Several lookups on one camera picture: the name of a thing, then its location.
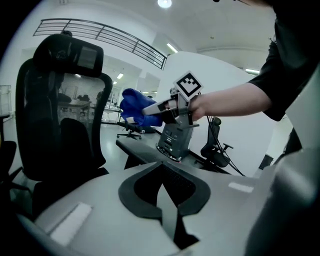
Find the metal railing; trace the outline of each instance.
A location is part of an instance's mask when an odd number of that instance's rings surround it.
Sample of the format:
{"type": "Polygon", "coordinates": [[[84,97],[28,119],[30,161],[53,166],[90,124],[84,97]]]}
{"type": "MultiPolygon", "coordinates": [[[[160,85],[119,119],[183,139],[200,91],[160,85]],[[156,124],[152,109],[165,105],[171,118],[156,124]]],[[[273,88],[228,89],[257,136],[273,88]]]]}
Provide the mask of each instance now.
{"type": "Polygon", "coordinates": [[[141,39],[118,28],[75,18],[42,19],[33,36],[48,36],[66,30],[75,37],[94,39],[120,47],[163,69],[167,57],[141,39]]]}

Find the black sleeve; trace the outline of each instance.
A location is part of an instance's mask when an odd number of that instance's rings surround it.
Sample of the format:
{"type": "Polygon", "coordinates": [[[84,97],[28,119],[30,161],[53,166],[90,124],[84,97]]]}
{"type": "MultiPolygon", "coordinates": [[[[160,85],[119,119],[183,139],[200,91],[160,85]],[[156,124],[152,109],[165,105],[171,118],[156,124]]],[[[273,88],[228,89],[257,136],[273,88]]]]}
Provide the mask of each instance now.
{"type": "Polygon", "coordinates": [[[249,83],[259,87],[271,99],[272,107],[264,113],[271,119],[280,121],[290,105],[286,100],[286,94],[290,90],[290,86],[275,42],[272,41],[270,44],[269,55],[260,70],[260,74],[250,80],[249,83]]]}

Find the blue cloth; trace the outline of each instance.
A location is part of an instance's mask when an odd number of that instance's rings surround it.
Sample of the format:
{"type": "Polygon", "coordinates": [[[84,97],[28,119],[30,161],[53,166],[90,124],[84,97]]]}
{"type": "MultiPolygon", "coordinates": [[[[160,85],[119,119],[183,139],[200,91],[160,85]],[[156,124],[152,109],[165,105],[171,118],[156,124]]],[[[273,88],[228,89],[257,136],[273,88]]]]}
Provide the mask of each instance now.
{"type": "Polygon", "coordinates": [[[121,116],[126,118],[133,117],[133,120],[140,126],[162,126],[160,114],[143,115],[142,109],[156,103],[153,99],[144,96],[141,92],[134,89],[125,89],[122,93],[123,100],[120,108],[123,110],[121,116]]]}

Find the ceiling light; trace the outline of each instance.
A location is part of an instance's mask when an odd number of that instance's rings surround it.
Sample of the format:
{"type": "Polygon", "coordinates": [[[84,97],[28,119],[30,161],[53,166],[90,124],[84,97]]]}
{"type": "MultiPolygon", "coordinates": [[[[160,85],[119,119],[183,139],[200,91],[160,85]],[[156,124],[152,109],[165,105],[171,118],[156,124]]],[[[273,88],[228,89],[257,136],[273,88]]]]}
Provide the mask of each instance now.
{"type": "Polygon", "coordinates": [[[176,54],[178,51],[176,50],[176,48],[174,48],[170,43],[166,44],[172,51],[174,51],[174,53],[176,54]]]}
{"type": "Polygon", "coordinates": [[[118,74],[118,76],[116,78],[121,79],[123,76],[124,76],[124,74],[120,73],[120,74],[118,74]]]}
{"type": "Polygon", "coordinates": [[[254,70],[254,69],[249,69],[249,68],[246,68],[245,72],[252,73],[252,74],[255,74],[255,75],[259,75],[260,74],[260,71],[254,70]]]}
{"type": "Polygon", "coordinates": [[[169,8],[171,6],[171,0],[158,0],[158,5],[161,8],[169,8]]]}

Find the office chair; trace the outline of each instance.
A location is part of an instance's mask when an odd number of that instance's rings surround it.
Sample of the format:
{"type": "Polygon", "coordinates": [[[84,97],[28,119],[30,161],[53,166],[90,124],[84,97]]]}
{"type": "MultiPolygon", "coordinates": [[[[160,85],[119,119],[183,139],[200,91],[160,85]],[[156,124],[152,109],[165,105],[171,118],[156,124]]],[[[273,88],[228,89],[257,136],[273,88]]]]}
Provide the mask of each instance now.
{"type": "Polygon", "coordinates": [[[100,148],[100,125],[112,80],[101,73],[103,56],[102,48],[96,45],[54,34],[47,37],[33,58],[19,69],[16,84],[18,146],[24,174],[40,181],[33,191],[34,216],[88,180],[108,174],[101,168],[106,160],[100,148]],[[94,64],[80,66],[80,60],[74,61],[75,56],[81,57],[81,49],[96,53],[94,64]],[[69,54],[69,58],[60,58],[63,53],[69,54]],[[60,88],[74,84],[78,84],[79,95],[94,100],[83,101],[66,95],[70,101],[58,96],[60,88]],[[102,96],[96,100],[98,92],[102,92],[102,96]],[[90,113],[85,117],[80,114],[84,107],[90,113]]]}
{"type": "Polygon", "coordinates": [[[128,123],[127,121],[124,122],[117,122],[116,123],[118,126],[124,127],[126,131],[129,131],[128,133],[118,133],[116,135],[117,138],[119,138],[120,136],[126,136],[127,138],[132,138],[136,140],[136,137],[139,138],[139,140],[141,140],[141,135],[136,135],[133,134],[134,132],[137,133],[142,133],[144,134],[145,131],[144,130],[140,130],[139,127],[136,124],[133,123],[128,123]]]}
{"type": "MultiPolygon", "coordinates": [[[[201,167],[200,169],[204,169],[207,171],[213,170],[212,164],[213,166],[224,168],[230,162],[230,159],[226,155],[224,155],[224,153],[221,152],[221,150],[219,149],[217,140],[215,139],[212,133],[210,125],[213,125],[213,129],[214,129],[214,133],[216,134],[216,137],[218,137],[219,135],[221,120],[218,117],[215,117],[208,126],[207,142],[200,151],[201,155],[206,160],[204,162],[200,162],[198,160],[194,162],[195,164],[201,163],[203,167],[201,167]]],[[[223,151],[225,151],[227,148],[233,149],[233,147],[228,144],[223,143],[223,145],[224,145],[223,151]]]]}

